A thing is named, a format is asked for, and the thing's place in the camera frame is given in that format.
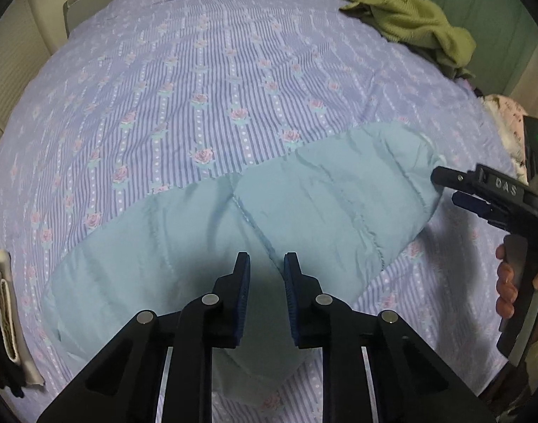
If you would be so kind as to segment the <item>person's right hand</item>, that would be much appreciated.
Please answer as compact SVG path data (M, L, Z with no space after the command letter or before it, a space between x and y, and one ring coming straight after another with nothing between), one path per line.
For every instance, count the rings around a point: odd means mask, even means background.
M499 297L496 300L496 313L503 319L508 320L514 314L514 303L519 290L513 283L515 272L506 261L506 250L503 244L496 248L496 258L500 260L496 274L496 292ZM533 280L534 290L538 290L538 274Z

